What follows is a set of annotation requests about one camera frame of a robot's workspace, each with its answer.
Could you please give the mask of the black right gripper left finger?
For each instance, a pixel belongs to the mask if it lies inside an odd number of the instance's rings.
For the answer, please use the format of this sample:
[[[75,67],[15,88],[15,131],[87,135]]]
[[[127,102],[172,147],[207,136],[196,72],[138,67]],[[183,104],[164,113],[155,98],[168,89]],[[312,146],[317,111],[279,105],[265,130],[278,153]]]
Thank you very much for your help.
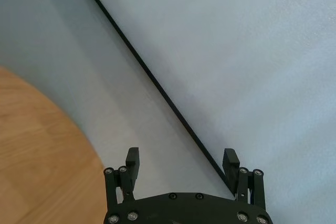
[[[122,202],[135,201],[133,191],[138,177],[140,167],[139,148],[131,147],[125,160],[125,165],[117,170],[108,167],[104,170],[104,179],[106,186],[106,199],[108,206],[116,206],[117,193],[119,187],[122,191]]]

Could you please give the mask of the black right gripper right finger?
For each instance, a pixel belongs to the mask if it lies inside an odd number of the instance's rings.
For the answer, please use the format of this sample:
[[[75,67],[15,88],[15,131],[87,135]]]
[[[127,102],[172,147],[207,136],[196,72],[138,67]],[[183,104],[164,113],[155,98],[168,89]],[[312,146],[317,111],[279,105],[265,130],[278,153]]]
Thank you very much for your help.
[[[225,184],[235,196],[236,201],[255,206],[264,205],[264,172],[260,169],[249,171],[240,167],[240,161],[234,149],[224,149],[222,167]]]

